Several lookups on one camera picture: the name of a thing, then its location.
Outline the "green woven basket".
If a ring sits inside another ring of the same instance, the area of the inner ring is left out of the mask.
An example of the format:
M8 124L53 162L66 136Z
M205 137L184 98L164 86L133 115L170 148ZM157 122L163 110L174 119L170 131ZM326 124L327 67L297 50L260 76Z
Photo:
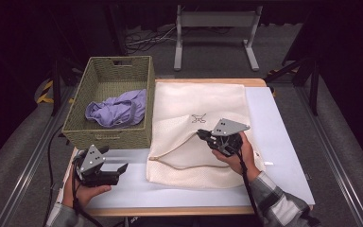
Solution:
M85 117L91 102L102 102L128 91L147 91L142 121L124 129L110 129ZM152 138L155 72L150 56L91 57L86 65L62 133L78 149L91 145L111 149L149 148Z

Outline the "yellow black striped tape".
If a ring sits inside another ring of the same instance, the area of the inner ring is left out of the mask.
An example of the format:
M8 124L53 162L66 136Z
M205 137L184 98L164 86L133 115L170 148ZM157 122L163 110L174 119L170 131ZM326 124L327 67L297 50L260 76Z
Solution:
M41 94L37 98L37 103L53 103L54 99L52 97L48 97L48 92L50 88L53 86L53 80L49 79L45 86L43 87Z

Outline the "person's right hand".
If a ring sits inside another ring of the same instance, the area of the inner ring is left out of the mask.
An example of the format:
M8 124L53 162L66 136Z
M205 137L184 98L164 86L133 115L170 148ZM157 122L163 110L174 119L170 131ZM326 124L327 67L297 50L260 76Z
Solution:
M212 150L212 153L219 161L228 164L234 172L239 175L246 175L249 182L252 182L260 174L260 170L254 163L253 148L246 134L243 131L239 134L243 142L240 150L240 156L234 155L226 157L215 149Z

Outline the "cream mesh laundry bag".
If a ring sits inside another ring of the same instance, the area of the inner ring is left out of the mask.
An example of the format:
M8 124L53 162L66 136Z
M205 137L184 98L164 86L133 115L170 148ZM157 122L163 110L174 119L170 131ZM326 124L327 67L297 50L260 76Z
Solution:
M198 130L211 131L222 118L248 126L250 109L241 84L156 84L147 180L177 187L231 188L243 180L219 161Z

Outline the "person's left hand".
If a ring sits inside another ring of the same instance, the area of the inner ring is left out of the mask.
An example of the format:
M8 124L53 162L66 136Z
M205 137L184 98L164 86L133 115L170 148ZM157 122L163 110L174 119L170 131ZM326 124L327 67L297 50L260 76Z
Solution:
M72 208L74 199L82 208L86 207L93 197L112 190L110 185L101 185L96 187L86 187L81 185L77 180L73 179L73 174L70 173L63 189L62 205Z

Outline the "aluminium floor rail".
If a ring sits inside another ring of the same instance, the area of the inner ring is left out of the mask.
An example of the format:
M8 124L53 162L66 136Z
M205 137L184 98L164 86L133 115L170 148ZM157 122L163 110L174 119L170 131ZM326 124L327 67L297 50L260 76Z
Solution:
M305 90L301 87L295 89L298 98L305 108L307 115L316 131L316 134L321 142L323 154L327 160L329 167L333 172L335 179L337 180L338 187L342 192L342 195L348 204L351 213L354 216L354 220L358 227L363 227L363 204L360 201L356 191L354 190L352 181L347 175L342 163L337 157L335 149L329 140L324 127L322 126L319 118L315 116L309 106L309 97L306 95Z
M23 199L35 172L37 171L46 149L48 148L49 140L55 134L55 131L59 128L58 124L60 123L60 118L64 115L66 104L68 99L74 93L74 90L75 87L63 88L60 97L61 105L56 110L55 115L49 117L47 124L43 129L43 134L41 135L36 147L33 149L25 168L20 174L16 185L11 191L9 199L0 213L0 227L9 226L10 221L12 220L21 200Z

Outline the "grey metal stand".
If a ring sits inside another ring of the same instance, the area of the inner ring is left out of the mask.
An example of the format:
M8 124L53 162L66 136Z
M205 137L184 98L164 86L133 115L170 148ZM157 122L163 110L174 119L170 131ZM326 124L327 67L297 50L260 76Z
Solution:
M259 26L263 7L248 11L185 11L181 5L177 7L174 70L182 69L182 29L184 27L246 27L250 34L244 45L251 70L259 70L259 64L253 52L252 44Z

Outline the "purple garment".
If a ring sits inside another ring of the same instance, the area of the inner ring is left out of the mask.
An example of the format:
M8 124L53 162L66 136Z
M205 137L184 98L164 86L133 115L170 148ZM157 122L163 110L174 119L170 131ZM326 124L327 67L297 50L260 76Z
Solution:
M127 91L102 102L91 102L85 118L104 128L122 129L139 124L146 114L147 90Z

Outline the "white table mat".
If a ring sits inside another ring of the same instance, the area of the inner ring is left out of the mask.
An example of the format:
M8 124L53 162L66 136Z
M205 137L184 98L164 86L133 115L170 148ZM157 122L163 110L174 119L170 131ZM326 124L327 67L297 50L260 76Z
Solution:
M313 205L314 197L304 176L285 124L268 87L248 87L251 142L266 162L266 173L284 191ZM96 217L188 216L250 214L250 199L243 186L229 189L170 187L146 180L148 150L112 149L105 170L127 165L118 185L93 198L86 211Z

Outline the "black stand leg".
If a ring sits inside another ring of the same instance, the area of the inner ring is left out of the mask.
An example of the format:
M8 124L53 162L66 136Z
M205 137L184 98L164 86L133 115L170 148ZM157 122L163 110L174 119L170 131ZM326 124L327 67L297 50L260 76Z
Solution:
M52 62L54 100L52 116L56 115L61 106L61 82L63 81L66 86L75 86L78 81L76 74L72 71L73 68L77 68L77 65L67 58L56 59Z
M277 70L276 72L268 74L264 78L264 81L265 83L274 81L275 79L280 78L293 69L297 70L293 79L291 80L294 86L303 87L307 80L310 79L309 107L312 114L317 115L320 68L318 61L315 58L303 58L298 61L294 61L291 64Z

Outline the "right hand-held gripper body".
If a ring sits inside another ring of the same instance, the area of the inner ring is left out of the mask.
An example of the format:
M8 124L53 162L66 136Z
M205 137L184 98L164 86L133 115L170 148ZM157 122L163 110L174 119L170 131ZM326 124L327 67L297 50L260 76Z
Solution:
M212 138L216 143L209 145L209 148L216 149L226 157L235 155L242 147L241 131L247 131L251 127L247 124L221 118L211 130Z

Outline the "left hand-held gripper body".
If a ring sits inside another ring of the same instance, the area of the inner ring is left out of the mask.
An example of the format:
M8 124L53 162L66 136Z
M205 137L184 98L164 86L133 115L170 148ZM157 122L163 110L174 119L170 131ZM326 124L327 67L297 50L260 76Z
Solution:
M83 186L117 185L120 175L115 171L102 171L106 158L95 145L81 150L73 160L76 176Z

